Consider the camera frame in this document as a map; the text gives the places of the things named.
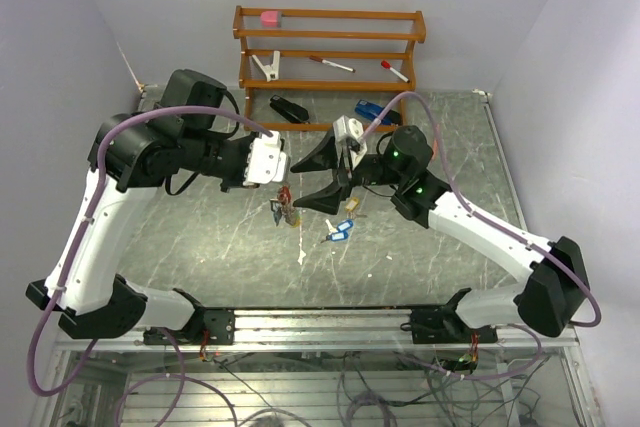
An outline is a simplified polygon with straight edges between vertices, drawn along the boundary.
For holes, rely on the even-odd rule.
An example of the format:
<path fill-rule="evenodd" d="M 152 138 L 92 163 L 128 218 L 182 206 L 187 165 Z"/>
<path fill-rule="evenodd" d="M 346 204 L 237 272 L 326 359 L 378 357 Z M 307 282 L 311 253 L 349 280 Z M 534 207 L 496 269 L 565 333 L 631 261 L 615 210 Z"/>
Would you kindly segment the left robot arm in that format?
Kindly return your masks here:
<path fill-rule="evenodd" d="M 223 191 L 279 182 L 287 157 L 278 133 L 225 111 L 228 89 L 199 72 L 175 71 L 147 112 L 104 122 L 92 145 L 84 199 L 63 254 L 26 296 L 74 340 L 102 340 L 139 328 L 198 341 L 209 308 L 181 289 L 141 287 L 118 274 L 138 218 L 181 170 L 213 177 Z"/>

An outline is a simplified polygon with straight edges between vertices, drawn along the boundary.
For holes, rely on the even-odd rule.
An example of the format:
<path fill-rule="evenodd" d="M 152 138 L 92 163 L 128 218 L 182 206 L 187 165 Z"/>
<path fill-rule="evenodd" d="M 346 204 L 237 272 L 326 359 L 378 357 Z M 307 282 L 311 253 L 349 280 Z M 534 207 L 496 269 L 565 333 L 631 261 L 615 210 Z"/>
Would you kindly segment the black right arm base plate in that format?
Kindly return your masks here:
<path fill-rule="evenodd" d="M 498 341 L 495 328 L 468 327 L 455 312 L 442 306 L 412 309 L 408 320 L 400 325 L 400 330 L 411 334 L 414 345 L 463 344 L 472 340 L 480 344 L 493 344 Z"/>

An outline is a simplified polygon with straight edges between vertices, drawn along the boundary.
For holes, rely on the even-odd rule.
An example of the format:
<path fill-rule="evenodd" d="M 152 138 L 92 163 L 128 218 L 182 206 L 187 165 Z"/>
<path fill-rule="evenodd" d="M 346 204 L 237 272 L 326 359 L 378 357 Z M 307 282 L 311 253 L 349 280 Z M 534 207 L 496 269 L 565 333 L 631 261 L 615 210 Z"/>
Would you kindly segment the large keyring with keys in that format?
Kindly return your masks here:
<path fill-rule="evenodd" d="M 282 185 L 276 197 L 270 200 L 270 209 L 276 227 L 287 224 L 296 228 L 300 225 L 300 214 L 293 205 L 293 197 L 287 185 Z"/>

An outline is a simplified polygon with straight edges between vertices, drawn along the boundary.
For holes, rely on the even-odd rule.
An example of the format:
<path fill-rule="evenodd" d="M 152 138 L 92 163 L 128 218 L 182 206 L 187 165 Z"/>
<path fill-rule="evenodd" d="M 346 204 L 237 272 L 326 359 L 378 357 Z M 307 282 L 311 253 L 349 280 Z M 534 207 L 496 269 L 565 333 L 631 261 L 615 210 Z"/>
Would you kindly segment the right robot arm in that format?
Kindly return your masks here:
<path fill-rule="evenodd" d="M 429 169 L 433 151 L 413 125 L 391 132 L 383 152 L 369 154 L 348 139 L 338 143 L 328 131 L 318 146 L 293 167 L 293 173 L 328 170 L 331 183 L 301 197 L 295 206 L 338 213 L 355 187 L 391 186 L 396 211 L 425 229 L 448 235 L 481 253 L 509 273 L 515 284 L 458 291 L 447 303 L 423 306 L 417 330 L 465 341 L 475 330 L 523 324 L 537 334 L 557 337 L 586 300 L 588 278 L 578 244 L 530 234 L 473 205 Z"/>

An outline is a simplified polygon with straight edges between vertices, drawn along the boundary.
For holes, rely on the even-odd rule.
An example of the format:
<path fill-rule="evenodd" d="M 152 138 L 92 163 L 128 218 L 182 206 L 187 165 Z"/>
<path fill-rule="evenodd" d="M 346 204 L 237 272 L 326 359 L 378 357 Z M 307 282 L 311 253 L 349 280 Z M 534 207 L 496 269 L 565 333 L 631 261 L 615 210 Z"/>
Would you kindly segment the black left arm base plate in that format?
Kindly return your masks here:
<path fill-rule="evenodd" d="M 232 345 L 235 337 L 235 312 L 226 308 L 207 308 L 203 313 L 203 343 Z"/>

